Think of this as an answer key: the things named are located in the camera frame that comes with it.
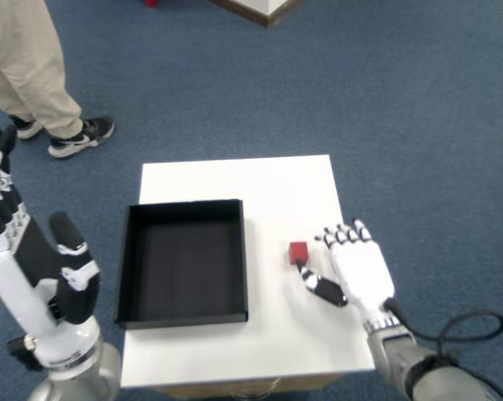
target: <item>black tray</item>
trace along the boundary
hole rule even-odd
[[[241,200],[130,206],[115,321],[123,328],[247,321]]]

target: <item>black cable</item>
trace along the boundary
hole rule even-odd
[[[478,309],[474,310],[472,312],[467,312],[467,313],[462,313],[458,315],[457,317],[453,317],[450,319],[445,326],[441,329],[439,332],[439,335],[437,336],[430,336],[428,334],[421,333],[414,328],[412,328],[408,322],[407,318],[400,309],[399,304],[396,302],[395,299],[389,298],[384,302],[384,308],[391,311],[400,323],[402,323],[408,330],[410,330],[413,335],[415,335],[418,338],[422,338],[423,340],[430,341],[432,343],[436,343],[437,345],[437,355],[439,358],[442,358],[444,360],[447,360],[449,363],[451,363],[453,366],[456,366],[457,368],[463,369],[465,372],[470,374],[473,378],[477,378],[481,382],[484,382],[487,384],[489,387],[491,387],[497,394],[499,394],[502,399],[503,399],[503,389],[494,381],[492,381],[490,378],[487,378],[481,373],[478,373],[474,370],[470,370],[468,368],[465,368],[463,366],[460,366],[458,363],[457,358],[453,357],[451,352],[445,353],[443,351],[443,345],[445,343],[477,343],[480,341],[486,341],[492,338],[495,338],[502,334],[503,332],[503,316],[500,313],[497,313],[495,311],[491,311],[490,309]],[[498,320],[499,326],[488,333],[484,334],[478,334],[474,336],[447,336],[447,333],[452,329],[452,327],[458,325],[461,322],[465,322],[469,319],[472,319],[474,317],[494,317]]]

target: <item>shoe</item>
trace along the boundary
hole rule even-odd
[[[41,125],[38,121],[24,121],[15,115],[9,115],[10,119],[14,123],[16,130],[18,131],[18,138],[21,140],[28,140],[34,137],[38,132],[43,129],[43,125]]]
[[[51,137],[48,152],[52,157],[63,159],[75,155],[86,148],[94,148],[108,139],[114,132],[114,121],[110,117],[85,119],[81,132],[72,138],[61,139]]]

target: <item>khaki pants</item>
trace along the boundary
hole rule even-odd
[[[43,0],[0,0],[0,109],[53,136],[80,132],[81,108],[64,87],[64,56]]]

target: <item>red cube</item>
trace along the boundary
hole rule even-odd
[[[288,248],[288,257],[291,260],[291,265],[296,264],[297,260],[307,263],[309,252],[307,251],[306,242],[291,242]]]

